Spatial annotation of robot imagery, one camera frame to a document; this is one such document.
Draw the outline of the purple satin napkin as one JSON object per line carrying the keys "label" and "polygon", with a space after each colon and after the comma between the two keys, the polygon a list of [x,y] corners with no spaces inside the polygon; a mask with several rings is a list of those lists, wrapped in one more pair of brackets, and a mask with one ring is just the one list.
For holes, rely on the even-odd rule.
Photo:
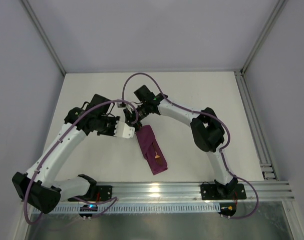
{"label": "purple satin napkin", "polygon": [[162,159],[163,159],[163,165],[159,166],[154,159],[155,151],[154,151],[152,143],[156,143],[158,145],[158,142],[156,140],[154,131],[151,128],[151,126],[150,125],[142,126],[142,128],[136,132],[136,137],[137,137],[138,144],[141,149],[143,158],[147,161],[152,174],[157,175],[159,173],[166,171],[168,169],[168,166],[167,166],[167,161],[165,160],[165,157],[164,157],[162,151],[161,151],[161,155],[162,155]]}

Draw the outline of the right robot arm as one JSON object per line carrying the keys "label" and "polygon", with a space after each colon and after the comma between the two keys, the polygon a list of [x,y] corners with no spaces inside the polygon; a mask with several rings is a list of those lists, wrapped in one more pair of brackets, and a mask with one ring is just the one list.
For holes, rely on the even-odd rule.
{"label": "right robot arm", "polygon": [[238,184],[236,177],[226,169],[219,149],[224,143],[222,124],[218,121],[213,109],[193,111],[179,106],[167,99],[166,95],[155,95],[145,85],[134,92],[140,101],[135,110],[128,106],[124,108],[126,123],[135,128],[138,144],[143,158],[148,163],[151,172],[156,175],[167,170],[167,162],[156,141],[150,125],[142,125],[141,121],[150,114],[170,117],[191,128],[196,146],[205,152],[214,170],[214,188],[216,193],[226,199],[234,194]]}

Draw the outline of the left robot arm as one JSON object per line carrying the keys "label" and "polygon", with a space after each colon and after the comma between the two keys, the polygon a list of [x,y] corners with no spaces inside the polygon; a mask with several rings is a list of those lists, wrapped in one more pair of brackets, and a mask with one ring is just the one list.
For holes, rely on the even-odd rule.
{"label": "left robot arm", "polygon": [[48,214],[61,201],[97,200],[97,181],[79,174],[75,178],[57,181],[56,176],[74,149],[91,132],[115,137],[121,124],[119,116],[107,114],[111,104],[120,100],[109,100],[95,94],[86,107],[71,109],[64,119],[58,135],[43,155],[25,172],[17,172],[12,183],[24,202],[24,214],[32,205],[42,214]]}

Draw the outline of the copper fork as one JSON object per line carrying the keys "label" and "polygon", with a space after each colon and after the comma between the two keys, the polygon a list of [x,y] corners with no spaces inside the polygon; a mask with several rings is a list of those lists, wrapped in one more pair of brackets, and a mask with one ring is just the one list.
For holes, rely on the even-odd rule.
{"label": "copper fork", "polygon": [[156,143],[152,143],[154,151],[155,151],[155,161],[159,166],[163,165],[163,159],[162,159],[162,155],[161,155],[161,150],[159,149],[158,145]]}

